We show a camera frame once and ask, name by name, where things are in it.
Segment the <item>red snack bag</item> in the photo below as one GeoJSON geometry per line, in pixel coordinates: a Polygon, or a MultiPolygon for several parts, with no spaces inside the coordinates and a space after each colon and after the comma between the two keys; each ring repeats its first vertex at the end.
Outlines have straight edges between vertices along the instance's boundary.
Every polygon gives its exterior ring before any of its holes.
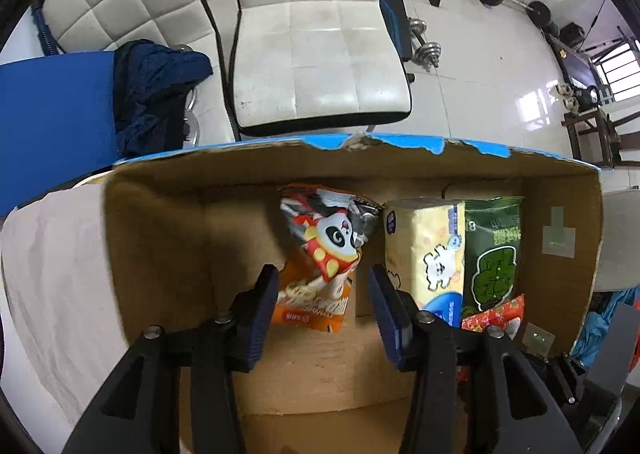
{"type": "Polygon", "coordinates": [[[522,324],[525,312],[525,295],[500,303],[485,312],[462,319],[461,328],[480,333],[488,326],[500,327],[510,339],[514,339],[522,324]]]}

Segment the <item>yellow tissue pack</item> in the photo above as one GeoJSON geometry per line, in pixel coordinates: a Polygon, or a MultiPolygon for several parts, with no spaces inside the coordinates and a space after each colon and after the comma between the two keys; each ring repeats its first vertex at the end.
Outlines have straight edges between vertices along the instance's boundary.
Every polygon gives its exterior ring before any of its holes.
{"type": "Polygon", "coordinates": [[[385,267],[420,310],[461,325],[465,203],[427,198],[385,205],[385,267]]]}

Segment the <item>green snack bag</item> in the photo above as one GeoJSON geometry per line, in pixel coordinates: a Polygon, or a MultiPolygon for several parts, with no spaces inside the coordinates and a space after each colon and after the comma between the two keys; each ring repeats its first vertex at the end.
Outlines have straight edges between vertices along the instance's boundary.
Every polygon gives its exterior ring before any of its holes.
{"type": "Polygon", "coordinates": [[[463,318],[512,296],[521,255],[521,196],[465,202],[463,318]]]}

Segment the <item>orange panda snack bag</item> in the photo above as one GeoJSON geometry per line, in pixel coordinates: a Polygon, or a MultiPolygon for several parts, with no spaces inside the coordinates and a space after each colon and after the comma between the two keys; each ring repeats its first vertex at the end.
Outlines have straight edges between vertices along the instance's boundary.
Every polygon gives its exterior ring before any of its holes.
{"type": "Polygon", "coordinates": [[[337,333],[382,207],[350,192],[293,184],[280,189],[280,210],[296,249],[279,274],[272,322],[337,333]]]}

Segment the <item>beige table cloth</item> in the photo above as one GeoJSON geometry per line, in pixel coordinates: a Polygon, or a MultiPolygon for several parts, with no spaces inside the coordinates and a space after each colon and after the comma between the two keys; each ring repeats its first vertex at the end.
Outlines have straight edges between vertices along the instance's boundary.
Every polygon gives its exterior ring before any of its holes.
{"type": "Polygon", "coordinates": [[[9,308],[26,356],[76,424],[129,347],[108,262],[100,184],[12,211],[1,232],[9,308]]]}

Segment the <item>cardboard box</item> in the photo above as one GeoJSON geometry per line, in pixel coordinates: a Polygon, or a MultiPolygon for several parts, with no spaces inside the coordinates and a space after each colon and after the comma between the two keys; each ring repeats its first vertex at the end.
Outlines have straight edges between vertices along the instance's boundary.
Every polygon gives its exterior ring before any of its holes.
{"type": "MultiPolygon", "coordinates": [[[[525,298],[521,337],[550,333],[570,351],[593,292],[602,240],[602,189],[587,163],[497,144],[416,135],[318,135],[253,141],[132,160],[106,181],[112,283],[128,340],[149,326],[198,326],[250,288],[266,264],[290,277],[300,252],[280,188],[307,184],[376,201],[522,197],[525,298]]],[[[336,333],[270,328],[250,374],[233,378],[252,453],[393,453],[413,378],[387,361],[367,274],[384,259],[377,226],[347,285],[336,333]]]]}

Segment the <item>grey padded chair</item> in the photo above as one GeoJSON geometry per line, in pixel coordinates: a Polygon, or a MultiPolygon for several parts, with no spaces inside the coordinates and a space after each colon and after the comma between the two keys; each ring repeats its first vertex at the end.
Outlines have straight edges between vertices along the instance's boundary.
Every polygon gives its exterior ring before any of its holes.
{"type": "Polygon", "coordinates": [[[594,290],[619,291],[639,284],[639,191],[605,194],[603,235],[594,290]]]}

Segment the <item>dark wooden chair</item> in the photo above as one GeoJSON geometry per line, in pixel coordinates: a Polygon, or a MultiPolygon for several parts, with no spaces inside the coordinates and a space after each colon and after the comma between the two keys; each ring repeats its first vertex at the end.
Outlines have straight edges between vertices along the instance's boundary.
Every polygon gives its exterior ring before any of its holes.
{"type": "Polygon", "coordinates": [[[594,108],[582,114],[567,112],[561,122],[566,128],[570,150],[574,159],[585,161],[582,157],[580,142],[587,136],[596,134],[601,159],[593,162],[596,167],[604,169],[639,168],[639,160],[629,160],[623,157],[625,151],[639,150],[639,132],[620,133],[622,125],[639,120],[639,111],[631,115],[613,120],[602,108],[594,108]]]}

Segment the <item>blue mat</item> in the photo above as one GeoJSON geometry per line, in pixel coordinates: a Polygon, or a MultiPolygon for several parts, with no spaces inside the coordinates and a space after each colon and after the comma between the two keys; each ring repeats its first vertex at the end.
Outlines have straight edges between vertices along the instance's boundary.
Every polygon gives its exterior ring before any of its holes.
{"type": "Polygon", "coordinates": [[[1,213],[118,160],[111,52],[1,67],[1,213]]]}

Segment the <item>dark blue cloth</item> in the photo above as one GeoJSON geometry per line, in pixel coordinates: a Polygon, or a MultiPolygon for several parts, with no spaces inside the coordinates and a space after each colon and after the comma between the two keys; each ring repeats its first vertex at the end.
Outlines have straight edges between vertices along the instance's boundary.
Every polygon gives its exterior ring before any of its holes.
{"type": "Polygon", "coordinates": [[[122,159],[176,151],[184,142],[186,98],[213,74],[209,58],[150,40],[114,52],[113,114],[122,159]]]}

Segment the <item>chrome dumbbell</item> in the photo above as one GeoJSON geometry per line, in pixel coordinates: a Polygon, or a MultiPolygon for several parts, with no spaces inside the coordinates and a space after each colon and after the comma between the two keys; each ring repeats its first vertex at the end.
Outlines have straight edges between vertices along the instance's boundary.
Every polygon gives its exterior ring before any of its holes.
{"type": "Polygon", "coordinates": [[[416,40],[416,47],[412,50],[412,61],[426,69],[437,69],[442,56],[442,46],[438,42],[427,41],[427,25],[424,20],[409,18],[408,23],[411,36],[416,40]]]}

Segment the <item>right white quilted chair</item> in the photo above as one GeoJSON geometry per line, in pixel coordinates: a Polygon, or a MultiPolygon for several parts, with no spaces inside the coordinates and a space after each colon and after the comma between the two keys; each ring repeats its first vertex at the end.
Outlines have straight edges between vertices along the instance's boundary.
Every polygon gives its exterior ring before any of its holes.
{"type": "Polygon", "coordinates": [[[387,125],[410,115],[410,85],[380,0],[236,2],[229,83],[242,134],[387,125]]]}

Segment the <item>white quilted chair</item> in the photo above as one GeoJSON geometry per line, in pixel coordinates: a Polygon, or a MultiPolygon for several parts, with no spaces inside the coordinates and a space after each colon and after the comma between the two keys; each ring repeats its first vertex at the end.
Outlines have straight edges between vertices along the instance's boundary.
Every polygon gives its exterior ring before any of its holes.
{"type": "Polygon", "coordinates": [[[213,76],[198,84],[193,114],[201,145],[235,142],[221,37],[206,0],[43,0],[43,17],[67,53],[116,50],[134,40],[190,47],[213,76]]]}
{"type": "Polygon", "coordinates": [[[380,0],[236,2],[229,83],[242,134],[387,125],[410,115],[410,85],[380,0]]]}

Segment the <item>black blue weight bench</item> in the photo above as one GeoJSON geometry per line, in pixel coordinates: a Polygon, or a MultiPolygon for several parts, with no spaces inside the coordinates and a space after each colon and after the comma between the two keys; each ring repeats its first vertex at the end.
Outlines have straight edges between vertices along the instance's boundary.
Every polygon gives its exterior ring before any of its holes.
{"type": "Polygon", "coordinates": [[[412,58],[411,32],[404,0],[378,0],[387,32],[403,62],[412,58]]]}

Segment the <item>left white quilted chair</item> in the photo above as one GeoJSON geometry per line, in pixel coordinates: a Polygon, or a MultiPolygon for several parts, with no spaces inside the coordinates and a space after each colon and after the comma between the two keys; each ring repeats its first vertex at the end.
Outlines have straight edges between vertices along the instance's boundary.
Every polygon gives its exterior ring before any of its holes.
{"type": "Polygon", "coordinates": [[[198,84],[193,114],[201,145],[235,142],[221,37],[206,0],[43,0],[43,17],[67,53],[116,50],[134,40],[190,47],[213,76],[198,84]]]}

